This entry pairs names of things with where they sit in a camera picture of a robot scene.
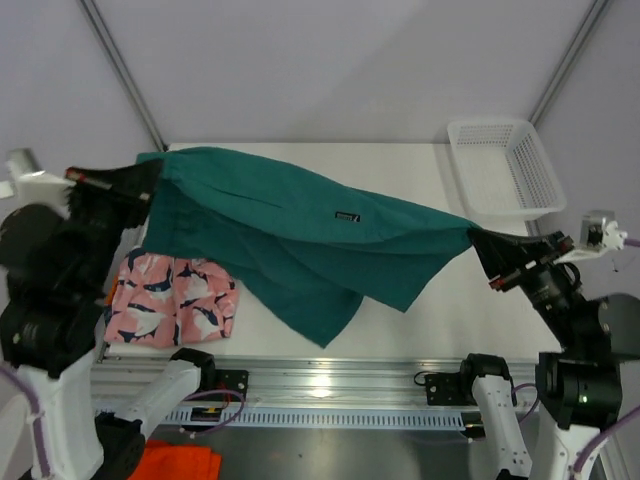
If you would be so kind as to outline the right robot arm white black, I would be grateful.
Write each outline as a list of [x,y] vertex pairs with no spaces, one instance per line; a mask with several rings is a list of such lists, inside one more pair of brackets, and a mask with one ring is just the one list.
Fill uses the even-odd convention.
[[586,479],[598,450],[638,415],[620,413],[620,366],[639,358],[639,300],[628,294],[587,299],[578,262],[623,248],[616,223],[578,245],[560,231],[521,237],[472,228],[468,232],[490,287],[519,288],[561,347],[535,366],[540,444],[531,479]]

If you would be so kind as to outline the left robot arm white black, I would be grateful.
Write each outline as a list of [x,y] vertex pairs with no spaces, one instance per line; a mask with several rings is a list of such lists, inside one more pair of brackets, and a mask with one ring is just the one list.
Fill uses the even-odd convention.
[[130,403],[112,413],[92,405],[103,286],[123,232],[147,218],[162,167],[154,159],[17,179],[20,206],[1,225],[1,348],[32,410],[32,479],[126,479],[173,409],[216,390],[213,357],[183,348]]

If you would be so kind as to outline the pink patterned shorts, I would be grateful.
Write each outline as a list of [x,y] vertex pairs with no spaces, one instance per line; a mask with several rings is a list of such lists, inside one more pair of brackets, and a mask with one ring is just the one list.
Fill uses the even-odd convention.
[[104,341],[156,349],[231,336],[239,290],[218,264],[132,249],[105,313]]

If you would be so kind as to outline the teal green shorts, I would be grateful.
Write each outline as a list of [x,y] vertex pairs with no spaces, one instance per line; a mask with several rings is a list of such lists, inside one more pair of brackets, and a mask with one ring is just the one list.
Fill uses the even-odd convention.
[[465,218],[283,161],[217,147],[137,156],[156,160],[144,247],[217,263],[319,347],[365,298],[408,310],[471,246]]

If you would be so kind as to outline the patterned orange blue shorts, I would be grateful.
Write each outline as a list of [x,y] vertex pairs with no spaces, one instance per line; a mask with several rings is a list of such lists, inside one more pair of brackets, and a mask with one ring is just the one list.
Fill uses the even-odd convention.
[[110,290],[109,290],[109,292],[108,292],[108,294],[107,294],[107,296],[105,298],[104,304],[106,306],[110,306],[113,303],[113,299],[114,299],[115,294],[117,293],[119,285],[120,285],[120,279],[119,279],[118,276],[115,276],[113,278],[113,282],[111,284],[111,288],[110,288]]

